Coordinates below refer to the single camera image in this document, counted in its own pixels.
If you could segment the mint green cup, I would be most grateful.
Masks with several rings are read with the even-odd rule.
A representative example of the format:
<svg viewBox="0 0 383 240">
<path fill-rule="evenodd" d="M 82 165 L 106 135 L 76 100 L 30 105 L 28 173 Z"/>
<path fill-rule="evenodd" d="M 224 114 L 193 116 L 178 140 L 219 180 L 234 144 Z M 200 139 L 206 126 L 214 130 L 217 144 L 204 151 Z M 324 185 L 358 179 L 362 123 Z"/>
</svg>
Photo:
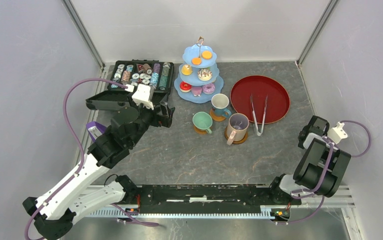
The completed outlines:
<svg viewBox="0 0 383 240">
<path fill-rule="evenodd" d="M 193 115 L 192 123 L 194 126 L 201 130 L 207 130 L 209 128 L 211 129 L 213 125 L 213 119 L 208 113 L 201 111 Z"/>
</svg>

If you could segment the tan wooden coaster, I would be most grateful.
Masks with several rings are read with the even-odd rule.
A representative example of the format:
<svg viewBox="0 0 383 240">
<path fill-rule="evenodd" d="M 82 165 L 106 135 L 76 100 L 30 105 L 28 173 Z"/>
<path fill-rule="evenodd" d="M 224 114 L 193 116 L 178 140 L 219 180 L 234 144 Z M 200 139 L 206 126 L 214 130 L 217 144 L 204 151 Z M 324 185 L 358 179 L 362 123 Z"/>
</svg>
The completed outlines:
<svg viewBox="0 0 383 240">
<path fill-rule="evenodd" d="M 212 130 L 209 128 L 209 129 L 200 129 L 198 127 L 196 127 L 195 125 L 193 126 L 193 129 L 196 133 L 200 134 L 200 135 L 206 135 L 206 134 L 212 134 Z"/>
</svg>

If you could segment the pink mousse cake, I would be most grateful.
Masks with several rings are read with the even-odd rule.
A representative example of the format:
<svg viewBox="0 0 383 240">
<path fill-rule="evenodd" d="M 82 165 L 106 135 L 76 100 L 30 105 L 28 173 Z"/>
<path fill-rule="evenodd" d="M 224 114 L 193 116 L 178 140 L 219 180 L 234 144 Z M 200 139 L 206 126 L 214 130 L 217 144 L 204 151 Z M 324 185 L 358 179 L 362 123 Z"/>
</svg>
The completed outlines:
<svg viewBox="0 0 383 240">
<path fill-rule="evenodd" d="M 191 88 L 191 93 L 193 94 L 194 97 L 200 97 L 202 94 L 203 88 L 202 86 L 193 86 Z"/>
</svg>

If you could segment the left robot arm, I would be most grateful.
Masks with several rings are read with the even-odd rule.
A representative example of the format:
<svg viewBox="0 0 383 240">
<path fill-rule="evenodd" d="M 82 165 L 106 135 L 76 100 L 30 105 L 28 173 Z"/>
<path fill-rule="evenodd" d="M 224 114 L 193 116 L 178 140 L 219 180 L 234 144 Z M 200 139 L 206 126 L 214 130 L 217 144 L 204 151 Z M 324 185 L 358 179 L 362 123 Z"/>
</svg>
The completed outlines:
<svg viewBox="0 0 383 240">
<path fill-rule="evenodd" d="M 169 128 L 174 112 L 175 108 L 163 101 L 154 109 L 143 104 L 123 107 L 112 117 L 105 132 L 83 153 L 76 167 L 57 185 L 40 197 L 23 201 L 30 215 L 24 237 L 29 239 L 29 228 L 33 224 L 41 239 L 58 240 L 90 213 L 121 201 L 132 203 L 137 191 L 125 176 L 92 193 L 84 195 L 83 192 L 126 158 L 150 126 Z"/>
</svg>

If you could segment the medium brown wooden coaster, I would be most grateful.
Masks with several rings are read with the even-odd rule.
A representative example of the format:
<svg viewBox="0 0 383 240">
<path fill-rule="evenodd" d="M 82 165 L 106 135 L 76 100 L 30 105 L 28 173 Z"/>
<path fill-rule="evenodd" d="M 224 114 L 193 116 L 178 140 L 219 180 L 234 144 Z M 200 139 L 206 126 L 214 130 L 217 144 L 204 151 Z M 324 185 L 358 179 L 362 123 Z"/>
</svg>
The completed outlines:
<svg viewBox="0 0 383 240">
<path fill-rule="evenodd" d="M 240 145 L 240 144 L 244 143 L 244 142 L 247 140 L 248 135 L 249 135 L 248 132 L 246 132 L 245 135 L 244 135 L 244 137 L 243 137 L 241 140 L 234 140 L 234 141 L 232 142 L 232 144 L 234 144 L 234 145 Z M 224 129 L 224 137 L 225 137 L 226 140 L 229 139 L 229 136 L 227 135 L 227 129 L 226 129 L 226 128 Z"/>
</svg>

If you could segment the white mug blue handle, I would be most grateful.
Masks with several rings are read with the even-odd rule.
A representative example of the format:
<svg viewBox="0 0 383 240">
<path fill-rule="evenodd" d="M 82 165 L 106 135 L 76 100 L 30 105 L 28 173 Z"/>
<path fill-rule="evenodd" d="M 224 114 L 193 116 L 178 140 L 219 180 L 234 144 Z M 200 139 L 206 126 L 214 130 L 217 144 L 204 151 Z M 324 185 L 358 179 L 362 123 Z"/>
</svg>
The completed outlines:
<svg viewBox="0 0 383 240">
<path fill-rule="evenodd" d="M 229 104 L 230 100 L 225 94 L 218 93 L 211 98 L 212 109 L 217 116 L 229 118 L 232 115 L 228 109 Z"/>
</svg>

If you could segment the round orange waffle cookie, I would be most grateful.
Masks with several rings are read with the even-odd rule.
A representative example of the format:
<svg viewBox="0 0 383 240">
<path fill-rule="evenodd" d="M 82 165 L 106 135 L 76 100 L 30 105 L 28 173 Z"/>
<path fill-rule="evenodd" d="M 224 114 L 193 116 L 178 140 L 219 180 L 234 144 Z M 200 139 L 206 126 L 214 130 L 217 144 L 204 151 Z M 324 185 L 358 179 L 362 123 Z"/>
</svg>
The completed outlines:
<svg viewBox="0 0 383 240">
<path fill-rule="evenodd" d="M 209 50 L 205 50 L 201 53 L 201 57 L 205 60 L 210 60 L 213 57 L 213 54 Z"/>
</svg>

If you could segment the red frosted donut cake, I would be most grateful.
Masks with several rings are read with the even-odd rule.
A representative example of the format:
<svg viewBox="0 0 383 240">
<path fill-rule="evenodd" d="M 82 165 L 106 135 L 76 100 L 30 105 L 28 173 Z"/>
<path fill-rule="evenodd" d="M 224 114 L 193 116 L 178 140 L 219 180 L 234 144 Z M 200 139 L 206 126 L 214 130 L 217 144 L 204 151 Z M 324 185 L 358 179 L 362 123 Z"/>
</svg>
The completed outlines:
<svg viewBox="0 0 383 240">
<path fill-rule="evenodd" d="M 192 85 L 190 85 L 189 83 L 186 83 L 184 81 L 182 81 L 180 84 L 179 84 L 179 89 L 181 92 L 183 93 L 188 93 L 191 91 L 192 89 Z"/>
</svg>

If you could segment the yellow mousse cake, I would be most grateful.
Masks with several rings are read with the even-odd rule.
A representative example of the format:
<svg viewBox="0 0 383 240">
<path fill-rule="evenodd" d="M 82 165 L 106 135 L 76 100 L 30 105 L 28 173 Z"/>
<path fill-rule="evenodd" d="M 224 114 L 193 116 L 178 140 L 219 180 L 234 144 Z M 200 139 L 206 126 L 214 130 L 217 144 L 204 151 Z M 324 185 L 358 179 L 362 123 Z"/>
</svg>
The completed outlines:
<svg viewBox="0 0 383 240">
<path fill-rule="evenodd" d="M 189 76 L 193 73 L 193 68 L 189 64 L 183 64 L 181 67 L 181 73 L 185 76 Z"/>
</svg>

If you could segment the rose gold marble mug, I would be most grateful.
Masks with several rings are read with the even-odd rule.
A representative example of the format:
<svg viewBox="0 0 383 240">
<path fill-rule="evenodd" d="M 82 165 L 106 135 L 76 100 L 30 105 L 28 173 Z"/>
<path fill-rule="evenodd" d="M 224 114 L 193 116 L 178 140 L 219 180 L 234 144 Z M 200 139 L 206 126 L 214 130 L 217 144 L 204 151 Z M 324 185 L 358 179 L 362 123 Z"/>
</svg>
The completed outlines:
<svg viewBox="0 0 383 240">
<path fill-rule="evenodd" d="M 246 115 L 242 113 L 234 113 L 229 119 L 226 127 L 229 139 L 227 144 L 233 145 L 233 141 L 240 141 L 248 131 L 250 122 Z"/>
</svg>

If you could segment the white chocolate drizzled donut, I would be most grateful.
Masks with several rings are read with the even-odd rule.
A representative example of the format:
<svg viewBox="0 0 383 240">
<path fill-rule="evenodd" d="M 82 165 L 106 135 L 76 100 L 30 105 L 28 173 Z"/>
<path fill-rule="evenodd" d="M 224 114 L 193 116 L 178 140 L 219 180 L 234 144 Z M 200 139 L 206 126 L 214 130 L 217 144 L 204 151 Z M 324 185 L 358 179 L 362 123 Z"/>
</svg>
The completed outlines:
<svg viewBox="0 0 383 240">
<path fill-rule="evenodd" d="M 197 72 L 198 79 L 201 81 L 209 81 L 212 79 L 213 73 L 209 68 L 201 68 Z"/>
</svg>

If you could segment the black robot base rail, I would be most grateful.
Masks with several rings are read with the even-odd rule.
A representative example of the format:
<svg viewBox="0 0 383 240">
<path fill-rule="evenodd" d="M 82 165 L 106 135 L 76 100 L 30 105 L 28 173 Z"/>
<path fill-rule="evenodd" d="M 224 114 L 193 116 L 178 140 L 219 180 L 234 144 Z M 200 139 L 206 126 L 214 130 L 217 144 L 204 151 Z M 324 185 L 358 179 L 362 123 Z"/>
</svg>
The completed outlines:
<svg viewBox="0 0 383 240">
<path fill-rule="evenodd" d="M 139 219 L 270 219 L 292 210 L 352 209 L 347 186 L 332 197 L 293 199 L 268 184 L 138 185 L 136 195 L 118 204 Z"/>
</svg>

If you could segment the purple sprinkled donut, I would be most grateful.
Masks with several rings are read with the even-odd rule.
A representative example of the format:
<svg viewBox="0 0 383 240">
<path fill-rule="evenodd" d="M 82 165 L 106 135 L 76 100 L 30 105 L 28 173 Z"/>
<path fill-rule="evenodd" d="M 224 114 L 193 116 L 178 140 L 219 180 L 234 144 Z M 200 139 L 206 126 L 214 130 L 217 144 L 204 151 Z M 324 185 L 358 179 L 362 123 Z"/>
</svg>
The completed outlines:
<svg viewBox="0 0 383 240">
<path fill-rule="evenodd" d="M 202 86 L 202 92 L 206 95 L 211 95 L 215 92 L 216 87 L 213 83 L 208 83 Z"/>
</svg>

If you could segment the light orange wooden coaster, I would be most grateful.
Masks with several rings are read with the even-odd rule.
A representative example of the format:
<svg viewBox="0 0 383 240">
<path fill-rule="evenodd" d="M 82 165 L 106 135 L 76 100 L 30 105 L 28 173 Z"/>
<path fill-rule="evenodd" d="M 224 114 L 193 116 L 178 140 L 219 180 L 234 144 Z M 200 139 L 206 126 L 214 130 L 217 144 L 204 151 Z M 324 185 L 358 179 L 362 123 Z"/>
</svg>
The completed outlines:
<svg viewBox="0 0 383 240">
<path fill-rule="evenodd" d="M 210 111 L 209 111 L 209 115 L 211 116 L 211 118 L 214 120 L 214 121 L 216 121 L 216 122 L 222 122 L 222 121 L 224 121 L 225 119 L 226 119 L 226 117 L 225 116 L 217 116 L 216 114 L 215 114 L 215 112 L 214 112 L 214 110 L 213 109 L 211 109 Z"/>
</svg>

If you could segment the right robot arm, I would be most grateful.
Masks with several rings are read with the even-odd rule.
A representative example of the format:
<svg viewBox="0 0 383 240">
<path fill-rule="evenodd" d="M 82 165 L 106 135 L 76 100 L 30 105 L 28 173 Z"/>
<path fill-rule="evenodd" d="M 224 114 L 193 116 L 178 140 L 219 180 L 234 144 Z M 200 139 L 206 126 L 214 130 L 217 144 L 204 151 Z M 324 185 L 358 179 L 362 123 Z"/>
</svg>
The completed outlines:
<svg viewBox="0 0 383 240">
<path fill-rule="evenodd" d="M 305 150 L 293 174 L 276 177 L 269 186 L 268 198 L 274 204 L 322 196 L 332 197 L 338 190 L 351 155 L 338 148 L 349 135 L 345 124 L 330 126 L 319 116 L 312 116 L 298 135 L 298 147 Z"/>
</svg>

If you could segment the blue three-tier cake stand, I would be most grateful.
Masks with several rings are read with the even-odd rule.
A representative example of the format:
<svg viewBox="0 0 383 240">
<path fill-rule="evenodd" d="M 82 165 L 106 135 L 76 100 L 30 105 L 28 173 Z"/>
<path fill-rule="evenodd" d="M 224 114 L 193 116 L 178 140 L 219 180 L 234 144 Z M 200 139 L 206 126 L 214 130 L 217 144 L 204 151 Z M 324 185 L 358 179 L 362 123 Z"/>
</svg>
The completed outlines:
<svg viewBox="0 0 383 240">
<path fill-rule="evenodd" d="M 216 63 L 217 57 L 214 50 L 205 45 L 202 36 L 184 50 L 183 63 L 178 67 L 178 77 L 174 81 L 181 99 L 204 104 L 221 93 L 224 80 Z"/>
</svg>

